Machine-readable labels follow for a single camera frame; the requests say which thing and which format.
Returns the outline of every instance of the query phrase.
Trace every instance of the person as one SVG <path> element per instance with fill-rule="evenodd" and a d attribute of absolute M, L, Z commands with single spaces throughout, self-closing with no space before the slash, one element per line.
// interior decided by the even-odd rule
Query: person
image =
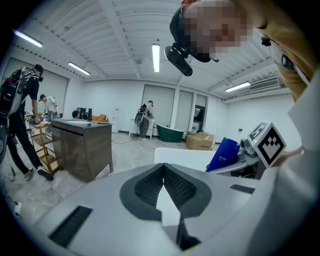
<path fill-rule="evenodd" d="M 184 45 L 193 57 L 201 62 L 219 58 L 219 53 L 240 47 L 256 28 L 284 53 L 286 63 L 292 64 L 288 68 L 273 54 L 294 102 L 299 99 L 318 62 L 303 31 L 276 3 L 271 0 L 182 0 L 181 6 L 172 18 L 170 30 L 176 42 L 181 41 L 179 44 Z M 274 166 L 301 154 L 303 149 L 302 145 L 285 153 Z"/>
<path fill-rule="evenodd" d="M 45 108 L 43 110 L 43 115 L 45 115 L 46 110 L 48 110 L 47 121 L 51 122 L 53 119 L 56 118 L 56 116 L 59 115 L 58 104 L 57 104 L 55 98 L 51 97 L 51 96 L 46 97 L 44 94 L 41 94 L 39 102 L 40 101 L 43 101 L 44 106 L 45 106 Z"/>
<path fill-rule="evenodd" d="M 24 174 L 24 178 L 26 181 L 30 180 L 34 173 L 34 169 L 28 169 L 22 162 L 15 143 L 16 136 L 19 139 L 19 142 L 22 145 L 22 148 L 25 151 L 26 155 L 30 159 L 32 165 L 37 169 L 38 174 L 45 177 L 48 181 L 52 181 L 54 179 L 52 174 L 48 172 L 41 164 L 35 148 L 29 140 L 26 124 L 24 121 L 26 97 L 27 95 L 29 95 L 31 98 L 32 109 L 34 113 L 34 121 L 36 124 L 39 123 L 37 94 L 39 90 L 39 78 L 41 78 L 43 71 L 43 67 L 39 64 L 36 64 L 33 68 L 27 67 L 22 70 L 22 74 L 25 79 L 25 86 L 21 98 L 21 105 L 15 113 L 9 116 L 10 136 L 7 140 L 7 146 L 9 148 L 12 160 Z"/>
<path fill-rule="evenodd" d="M 73 117 L 74 119 L 79 119 L 79 118 L 80 118 L 80 113 L 79 113 L 79 111 L 78 111 L 78 110 L 72 111 L 72 117 Z"/>
<path fill-rule="evenodd" d="M 154 102 L 152 100 L 148 101 L 146 104 L 146 109 L 143 112 L 143 118 L 141 123 L 139 124 L 140 136 L 138 140 L 146 141 L 146 133 L 149 127 L 149 120 L 154 118 Z"/>

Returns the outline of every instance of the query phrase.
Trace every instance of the black backpack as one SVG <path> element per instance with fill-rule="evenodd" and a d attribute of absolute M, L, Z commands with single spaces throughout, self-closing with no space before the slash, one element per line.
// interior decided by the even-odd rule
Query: black backpack
<path fill-rule="evenodd" d="M 139 108 L 138 113 L 144 113 L 144 114 L 146 114 L 148 117 L 151 117 L 151 114 L 150 114 L 149 110 L 147 110 L 147 105 L 146 105 L 146 104 L 143 104 L 143 105 Z"/>
<path fill-rule="evenodd" d="M 22 103 L 26 80 L 22 67 L 12 73 L 2 84 L 0 89 L 0 115 L 8 117 L 15 113 Z"/>

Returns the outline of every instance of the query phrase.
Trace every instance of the white sneaker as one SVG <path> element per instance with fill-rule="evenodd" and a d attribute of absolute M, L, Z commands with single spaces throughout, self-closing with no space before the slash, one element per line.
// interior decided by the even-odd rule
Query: white sneaker
<path fill-rule="evenodd" d="M 48 172 L 43 166 L 38 167 L 38 174 L 45 177 L 50 182 L 54 180 L 54 176 L 50 172 Z"/>
<path fill-rule="evenodd" d="M 24 179 L 26 181 L 30 180 L 33 174 L 34 174 L 34 169 L 30 168 L 29 171 L 24 175 Z"/>

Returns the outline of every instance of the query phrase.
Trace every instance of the black pants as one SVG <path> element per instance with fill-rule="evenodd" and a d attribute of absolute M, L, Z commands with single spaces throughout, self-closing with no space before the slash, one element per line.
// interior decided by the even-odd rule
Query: black pants
<path fill-rule="evenodd" d="M 39 160 L 39 157 L 35 151 L 34 146 L 31 144 L 29 140 L 29 137 L 27 134 L 27 128 L 22 118 L 22 114 L 20 113 L 19 110 L 16 113 L 10 115 L 9 117 L 9 132 L 11 135 L 17 136 L 17 138 L 19 139 L 22 145 L 23 150 L 25 151 L 26 155 L 30 159 L 32 165 L 35 168 L 38 168 L 39 166 L 43 166 Z M 22 162 L 18 154 L 17 147 L 12 142 L 10 136 L 8 136 L 7 145 L 15 165 L 20 169 L 20 171 L 23 174 L 26 174 L 29 171 L 29 169 Z"/>
<path fill-rule="evenodd" d="M 148 127 L 149 127 L 149 120 L 146 119 L 145 117 L 143 117 L 141 123 L 139 124 L 140 138 L 145 138 L 146 137 L 146 133 L 148 131 Z"/>

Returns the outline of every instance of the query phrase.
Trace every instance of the vr headset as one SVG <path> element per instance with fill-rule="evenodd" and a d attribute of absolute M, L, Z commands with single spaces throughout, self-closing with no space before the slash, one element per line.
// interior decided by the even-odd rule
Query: vr headset
<path fill-rule="evenodd" d="M 164 49 L 165 57 L 170 61 L 178 70 L 182 72 L 186 77 L 189 77 L 193 73 L 193 69 L 186 62 L 185 59 L 189 55 L 193 56 L 200 62 L 207 63 L 211 60 L 208 53 L 197 53 L 194 48 L 191 47 L 190 35 L 185 33 L 185 8 L 180 7 L 172 17 L 170 23 L 170 31 L 174 38 L 172 46 L 167 46 Z"/>

